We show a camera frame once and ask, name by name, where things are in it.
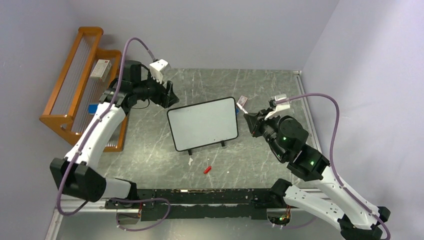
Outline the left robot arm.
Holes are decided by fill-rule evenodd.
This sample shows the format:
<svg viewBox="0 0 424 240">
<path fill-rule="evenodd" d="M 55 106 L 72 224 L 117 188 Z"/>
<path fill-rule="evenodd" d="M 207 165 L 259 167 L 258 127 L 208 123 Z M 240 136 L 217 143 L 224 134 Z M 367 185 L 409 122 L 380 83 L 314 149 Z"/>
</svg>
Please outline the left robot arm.
<svg viewBox="0 0 424 240">
<path fill-rule="evenodd" d="M 173 83 L 164 81 L 171 68 L 163 59 L 148 66 L 147 79 L 139 76 L 122 80 L 120 89 L 114 79 L 99 99 L 96 112 L 74 147 L 63 158 L 54 158 L 50 171 L 60 195 L 96 202 L 117 198 L 126 208 L 139 200 L 137 185 L 129 180 L 106 178 L 97 172 L 100 157 L 114 134 L 137 101 L 149 101 L 164 109 L 179 102 Z"/>
</svg>

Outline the white marker pen body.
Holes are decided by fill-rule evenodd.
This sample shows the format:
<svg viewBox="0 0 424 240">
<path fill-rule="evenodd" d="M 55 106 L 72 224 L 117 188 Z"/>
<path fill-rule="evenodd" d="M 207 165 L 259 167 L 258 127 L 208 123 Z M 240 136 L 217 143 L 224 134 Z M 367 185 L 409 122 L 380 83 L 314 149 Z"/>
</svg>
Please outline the white marker pen body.
<svg viewBox="0 0 424 240">
<path fill-rule="evenodd" d="M 242 105 L 240 105 L 239 103 L 236 103 L 237 109 L 239 110 L 239 112 L 243 112 L 244 114 L 247 114 L 248 112 L 244 109 L 244 107 Z"/>
</svg>

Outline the black framed whiteboard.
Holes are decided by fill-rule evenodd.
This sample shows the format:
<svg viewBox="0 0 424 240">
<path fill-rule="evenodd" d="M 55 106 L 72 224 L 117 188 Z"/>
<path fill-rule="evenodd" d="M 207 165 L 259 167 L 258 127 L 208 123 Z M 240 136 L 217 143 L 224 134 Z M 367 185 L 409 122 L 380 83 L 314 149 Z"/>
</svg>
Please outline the black framed whiteboard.
<svg viewBox="0 0 424 240">
<path fill-rule="evenodd" d="M 221 144 L 239 136 L 236 100 L 232 96 L 173 108 L 167 120 L 177 152 Z"/>
</svg>

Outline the red marker cap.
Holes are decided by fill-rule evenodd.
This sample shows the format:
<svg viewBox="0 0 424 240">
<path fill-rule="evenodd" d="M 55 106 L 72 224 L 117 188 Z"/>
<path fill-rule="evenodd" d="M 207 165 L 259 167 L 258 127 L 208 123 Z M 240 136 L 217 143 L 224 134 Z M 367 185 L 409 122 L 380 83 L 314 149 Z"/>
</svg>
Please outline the red marker cap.
<svg viewBox="0 0 424 240">
<path fill-rule="evenodd" d="M 211 166 L 208 166 L 204 171 L 203 171 L 203 173 L 204 174 L 207 174 L 210 170 L 212 169 L 212 167 Z"/>
</svg>

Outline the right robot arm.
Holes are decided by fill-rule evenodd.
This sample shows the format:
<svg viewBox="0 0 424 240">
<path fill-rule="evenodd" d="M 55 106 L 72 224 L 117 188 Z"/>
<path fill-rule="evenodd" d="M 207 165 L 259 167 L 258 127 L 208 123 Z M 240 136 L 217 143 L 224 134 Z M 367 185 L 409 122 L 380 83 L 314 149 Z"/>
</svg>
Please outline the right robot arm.
<svg viewBox="0 0 424 240">
<path fill-rule="evenodd" d="M 267 118 L 270 109 L 244 113 L 249 132 L 263 137 L 277 160 L 287 164 L 293 175 L 313 184 L 329 199 L 314 196 L 293 183 L 278 179 L 261 204 L 266 208 L 296 207 L 335 227 L 345 240 L 379 240 L 391 212 L 362 197 L 336 177 L 330 161 L 307 145 L 309 133 L 291 116 Z"/>
</svg>

